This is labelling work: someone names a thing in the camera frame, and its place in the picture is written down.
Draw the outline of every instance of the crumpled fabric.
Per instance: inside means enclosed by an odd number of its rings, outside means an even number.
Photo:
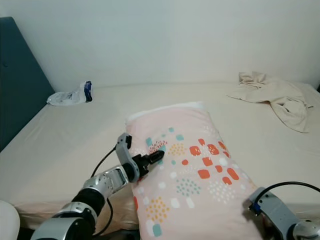
[[[308,133],[309,105],[303,93],[294,84],[265,73],[239,73],[239,88],[229,97],[250,103],[269,102],[274,113],[290,129]]]

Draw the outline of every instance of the white wall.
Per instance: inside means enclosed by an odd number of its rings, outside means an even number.
[[[5,10],[3,9],[3,7],[0,5],[0,18],[5,17],[5,16],[7,16],[7,14],[5,13]]]
[[[57,91],[238,80],[320,84],[320,0],[0,0]]]

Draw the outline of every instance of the white bed sheet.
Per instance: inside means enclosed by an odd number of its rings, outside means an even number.
[[[0,199],[19,211],[21,224],[36,228],[70,201],[100,159],[115,145],[132,113],[161,106],[203,101],[232,158],[258,186],[281,181],[320,185],[320,94],[298,84],[314,108],[309,133],[286,127],[268,104],[227,97],[237,84],[147,84],[96,88],[93,102],[45,106],[0,153]],[[116,154],[100,167],[119,161]],[[274,191],[300,217],[320,218],[320,194],[288,186]],[[113,199],[115,223],[135,228],[131,190]],[[106,209],[100,226],[108,220]]]

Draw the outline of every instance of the patterned pillowcase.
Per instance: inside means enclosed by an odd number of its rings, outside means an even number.
[[[201,107],[142,114],[128,121],[127,132],[132,155],[165,151],[133,186],[142,240],[263,239],[245,216],[256,186]]]

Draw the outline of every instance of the teal headboard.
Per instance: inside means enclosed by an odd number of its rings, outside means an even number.
[[[12,17],[0,18],[0,151],[54,93]]]

